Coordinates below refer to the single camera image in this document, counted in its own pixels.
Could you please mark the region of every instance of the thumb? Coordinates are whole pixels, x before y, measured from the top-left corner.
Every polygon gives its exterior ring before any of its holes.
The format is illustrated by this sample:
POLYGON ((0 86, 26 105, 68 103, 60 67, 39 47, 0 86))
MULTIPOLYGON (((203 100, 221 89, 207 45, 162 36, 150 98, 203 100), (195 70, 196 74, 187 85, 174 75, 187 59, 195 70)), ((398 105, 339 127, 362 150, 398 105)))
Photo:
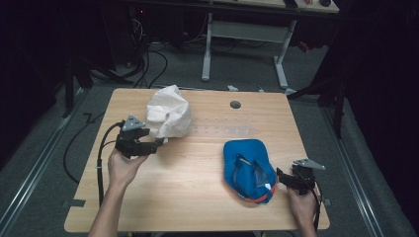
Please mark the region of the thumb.
POLYGON ((146 156, 137 156, 134 159, 131 159, 131 162, 135 165, 135 167, 139 168, 139 166, 144 163, 144 161, 148 158, 148 155, 146 156))

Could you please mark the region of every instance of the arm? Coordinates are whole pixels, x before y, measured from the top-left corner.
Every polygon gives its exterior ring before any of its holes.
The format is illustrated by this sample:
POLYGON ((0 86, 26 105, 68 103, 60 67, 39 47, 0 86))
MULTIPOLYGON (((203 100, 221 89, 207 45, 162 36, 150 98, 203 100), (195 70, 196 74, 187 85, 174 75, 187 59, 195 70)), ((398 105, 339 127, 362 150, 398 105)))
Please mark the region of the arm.
POLYGON ((291 210, 301 232, 301 236, 317 236, 313 225, 313 216, 317 205, 314 196, 311 193, 300 196, 291 188, 287 188, 287 190, 290 195, 291 210))
POLYGON ((89 232, 89 237, 118 235, 118 222, 126 187, 135 178, 139 166, 148 156, 127 159, 114 149, 108 160, 109 187, 89 232))

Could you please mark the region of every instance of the gray floor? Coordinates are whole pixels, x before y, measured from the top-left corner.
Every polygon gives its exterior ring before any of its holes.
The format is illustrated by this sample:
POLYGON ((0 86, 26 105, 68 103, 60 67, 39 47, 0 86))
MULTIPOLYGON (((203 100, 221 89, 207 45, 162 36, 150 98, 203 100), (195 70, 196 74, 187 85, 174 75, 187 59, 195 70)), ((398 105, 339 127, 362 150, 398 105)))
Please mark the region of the gray floor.
MULTIPOLYGON (((161 48, 162 45, 153 46, 154 49, 159 47, 161 48)), ((271 51, 275 47, 274 44, 270 44, 264 48, 265 51, 271 51)), ((227 50, 229 47, 215 49, 227 50)), ((227 85, 233 85, 239 91, 258 91, 258 88, 253 85, 257 84, 266 92, 283 93, 284 90, 279 87, 272 57, 250 53, 249 50, 249 47, 237 46, 228 53, 214 52, 211 79, 209 82, 202 82, 204 50, 201 47, 185 47, 180 50, 167 46, 161 53, 167 57, 168 66, 155 85, 176 84, 179 87, 207 90, 227 90, 227 85)), ((297 90, 309 85, 326 51, 326 47, 306 53, 295 47, 288 50, 284 67, 292 89, 297 90)), ((156 53, 150 53, 150 68, 146 79, 149 81, 154 78, 163 67, 163 58, 156 53)), ((103 112, 113 90, 118 87, 122 86, 95 80, 93 88, 83 94, 86 98, 80 103, 73 118, 69 121, 50 155, 42 177, 35 184, 36 187, 16 220, 12 219, 13 225, 7 230, 8 235, 5 236, 85 236, 85 234, 67 233, 63 229, 68 212, 67 202, 72 200, 77 189, 77 185, 66 176, 63 170, 63 155, 71 138, 86 124, 87 116, 84 114, 90 113, 95 117, 103 112)), ((315 98, 316 96, 304 96, 290 103, 308 157, 327 168, 324 172, 316 172, 316 177, 323 190, 324 198, 328 200, 325 204, 331 225, 326 230, 320 230, 318 234, 319 236, 371 236, 369 225, 366 224, 360 211, 359 203, 354 197, 346 175, 341 159, 342 151, 330 130, 328 114, 332 109, 318 108, 315 98)), ((12 160, 0 172, 0 213, 8 213, 9 204, 21 185, 25 183, 26 177, 42 154, 48 139, 62 122, 63 90, 57 94, 57 99, 56 105, 39 119, 12 160)), ((100 122, 99 118, 95 123, 88 125, 77 136, 68 151, 68 168, 77 179, 82 174, 100 122)), ((356 175, 371 202, 382 235, 416 236, 379 172, 348 103, 345 105, 342 135, 343 139, 338 142, 342 142, 346 154, 350 157, 356 175)), ((280 237, 292 236, 292 234, 286 231, 269 231, 268 236, 280 237)))

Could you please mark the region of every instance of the white desk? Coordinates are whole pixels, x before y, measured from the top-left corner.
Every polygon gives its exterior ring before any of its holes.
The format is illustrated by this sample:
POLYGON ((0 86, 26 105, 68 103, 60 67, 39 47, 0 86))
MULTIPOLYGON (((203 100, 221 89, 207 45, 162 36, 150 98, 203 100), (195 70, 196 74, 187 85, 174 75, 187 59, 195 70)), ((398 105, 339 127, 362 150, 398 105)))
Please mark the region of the white desk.
MULTIPOLYGON (((282 0, 214 0, 214 2, 243 4, 270 8, 286 8, 282 0)), ((313 0, 312 4, 306 5, 302 0, 295 0, 298 8, 295 11, 308 11, 318 13, 338 13, 339 8, 332 1, 329 7, 320 5, 319 0, 313 0)), ((212 13, 209 13, 208 31, 207 31, 207 47, 204 56, 203 81, 210 79, 210 60, 211 60, 211 39, 212 37, 232 38, 239 40, 258 40, 268 42, 278 42, 282 47, 278 51, 278 55, 274 56, 274 64, 277 69, 278 79, 282 88, 287 89, 288 83, 284 72, 283 60, 286 55, 287 48, 293 36, 293 30, 296 20, 291 21, 287 28, 269 27, 261 25, 251 25, 232 22, 214 21, 212 13)))

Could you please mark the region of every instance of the white plastic bag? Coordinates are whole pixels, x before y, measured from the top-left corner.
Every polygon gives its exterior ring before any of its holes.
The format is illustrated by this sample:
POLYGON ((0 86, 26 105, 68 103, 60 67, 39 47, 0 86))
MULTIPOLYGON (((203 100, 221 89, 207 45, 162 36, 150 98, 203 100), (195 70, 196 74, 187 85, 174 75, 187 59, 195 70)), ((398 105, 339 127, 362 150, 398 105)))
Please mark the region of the white plastic bag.
POLYGON ((146 124, 154 138, 182 137, 191 125, 191 109, 176 85, 157 91, 147 104, 146 124))

